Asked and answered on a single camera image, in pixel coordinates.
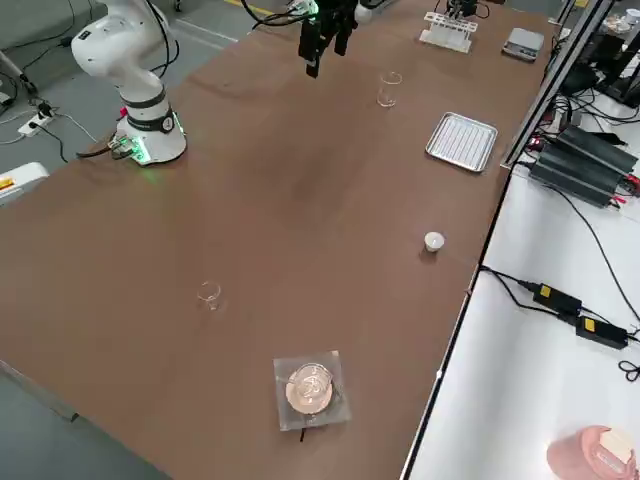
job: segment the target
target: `pink container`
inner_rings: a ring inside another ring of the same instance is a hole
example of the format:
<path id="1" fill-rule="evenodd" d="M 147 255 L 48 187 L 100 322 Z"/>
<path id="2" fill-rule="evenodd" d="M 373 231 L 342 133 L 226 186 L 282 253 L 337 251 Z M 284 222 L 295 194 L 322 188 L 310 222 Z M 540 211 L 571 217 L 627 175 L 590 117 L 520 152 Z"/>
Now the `pink container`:
<path id="1" fill-rule="evenodd" d="M 615 437 L 614 432 L 607 434 L 610 431 L 608 427 L 596 425 L 553 442 L 547 450 L 553 473 L 562 480 L 637 479 L 635 451 L 628 442 Z M 603 444 L 612 445 L 610 448 L 615 452 Z"/>

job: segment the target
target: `white table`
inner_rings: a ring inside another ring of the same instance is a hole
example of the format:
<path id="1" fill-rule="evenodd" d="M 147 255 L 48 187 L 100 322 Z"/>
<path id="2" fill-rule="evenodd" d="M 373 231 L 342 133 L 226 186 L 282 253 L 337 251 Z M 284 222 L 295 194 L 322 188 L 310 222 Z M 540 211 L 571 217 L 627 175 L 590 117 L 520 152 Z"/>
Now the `white table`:
<path id="1" fill-rule="evenodd" d="M 605 109 L 607 100 L 596 105 Z M 640 124 L 616 132 L 630 153 L 640 151 Z M 572 201 L 640 310 L 640 203 L 616 212 Z M 484 264 L 572 294 L 621 327 L 638 325 L 582 220 L 525 169 L 512 177 Z M 530 293 L 509 285 L 533 304 Z M 627 382 L 620 360 L 640 365 L 640 346 L 616 351 L 579 338 L 553 317 L 520 310 L 492 275 L 480 273 L 411 479 L 554 479 L 548 445 L 593 424 L 621 428 L 640 448 L 640 380 Z"/>

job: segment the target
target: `black power adapter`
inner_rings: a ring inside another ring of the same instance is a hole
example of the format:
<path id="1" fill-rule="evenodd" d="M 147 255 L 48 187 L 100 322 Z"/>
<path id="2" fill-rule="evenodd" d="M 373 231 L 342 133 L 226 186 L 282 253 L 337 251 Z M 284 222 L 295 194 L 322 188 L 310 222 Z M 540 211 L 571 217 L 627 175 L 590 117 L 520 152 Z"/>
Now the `black power adapter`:
<path id="1" fill-rule="evenodd" d="M 536 285 L 538 288 L 533 292 L 533 301 L 544 305 L 551 310 L 558 312 L 561 315 L 570 316 L 573 318 L 580 315 L 582 309 L 582 301 L 567 295 L 560 290 L 541 283 Z"/>
<path id="2" fill-rule="evenodd" d="M 629 333 L 624 328 L 591 317 L 578 318 L 576 335 L 616 350 L 622 350 L 629 345 Z"/>

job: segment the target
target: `brown table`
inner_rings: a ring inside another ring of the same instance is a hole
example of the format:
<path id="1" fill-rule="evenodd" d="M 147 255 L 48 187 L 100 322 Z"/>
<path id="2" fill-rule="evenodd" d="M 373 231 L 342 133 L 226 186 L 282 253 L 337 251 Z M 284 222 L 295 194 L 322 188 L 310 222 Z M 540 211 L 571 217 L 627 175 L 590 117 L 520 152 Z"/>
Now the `brown table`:
<path id="1" fill-rule="evenodd" d="M 173 91 L 182 159 L 77 161 L 0 211 L 1 357 L 177 479 L 397 478 L 547 57 L 500 48 L 514 26 L 551 46 L 497 5 L 470 55 L 419 44 L 433 4 L 389 8 L 317 80 L 288 32 L 254 33 Z M 404 76 L 389 110 L 384 69 Z M 425 156 L 447 111 L 499 130 L 482 175 Z M 272 360 L 333 349 L 353 419 L 301 444 Z"/>

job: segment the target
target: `gray floor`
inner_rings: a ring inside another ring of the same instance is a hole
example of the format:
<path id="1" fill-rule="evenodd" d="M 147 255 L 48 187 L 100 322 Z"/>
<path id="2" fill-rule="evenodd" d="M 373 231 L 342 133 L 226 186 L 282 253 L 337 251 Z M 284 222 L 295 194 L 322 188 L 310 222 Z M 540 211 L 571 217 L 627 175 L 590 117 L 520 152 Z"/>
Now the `gray floor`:
<path id="1" fill-rule="evenodd" d="M 76 8 L 77 29 L 88 20 L 89 0 L 70 1 Z M 10 15 L 3 10 L 0 18 L 0 32 L 4 42 L 5 34 L 14 27 L 14 37 L 11 42 L 0 44 L 0 47 L 5 48 L 30 38 L 42 38 L 61 31 L 61 26 L 64 27 L 69 21 L 68 13 L 65 13 L 68 5 L 64 0 L 56 2 L 57 10 L 36 8 L 38 4 L 42 4 L 42 0 L 11 2 Z M 169 86 L 177 85 L 221 49 L 242 38 L 252 25 L 251 19 L 240 8 L 223 0 L 184 0 L 184 11 L 177 15 L 166 8 L 171 5 L 171 0 L 161 0 L 159 3 L 171 14 L 175 35 L 182 46 L 180 59 L 166 76 Z M 273 10 L 275 5 L 284 3 L 284 0 L 256 0 L 251 3 Z M 556 13 L 559 3 L 560 0 L 507 2 L 513 8 L 536 11 L 548 16 Z M 44 15 L 45 10 L 46 18 L 38 17 Z M 98 7 L 93 13 L 99 16 L 102 11 Z M 40 30 L 37 28 L 39 23 L 42 24 Z M 9 53 L 16 63 L 24 65 L 45 46 L 10 50 Z M 157 65 L 162 58 L 163 52 L 158 51 L 148 59 L 148 65 Z M 44 98 L 60 107 L 60 112 L 72 115 L 95 137 L 103 137 L 113 128 L 120 108 L 116 91 L 107 82 L 82 73 L 68 50 L 59 49 L 48 55 L 29 70 L 29 74 L 42 88 L 41 95 Z M 92 99 L 89 104 L 80 100 L 88 96 Z M 22 101 L 0 120 L 4 121 L 28 108 Z M 14 138 L 18 126 L 26 118 L 28 117 L 0 124 L 0 142 Z M 65 118 L 56 119 L 49 128 L 64 140 L 65 154 L 70 159 L 74 152 L 82 151 L 92 143 Z M 13 145 L 0 145 L 0 172 L 31 161 L 42 163 L 50 172 L 64 165 L 58 157 L 55 141 L 42 133 Z M 0 478 L 156 480 L 167 477 L 86 420 L 79 419 L 70 424 L 58 417 L 22 391 L 12 380 L 0 374 Z"/>

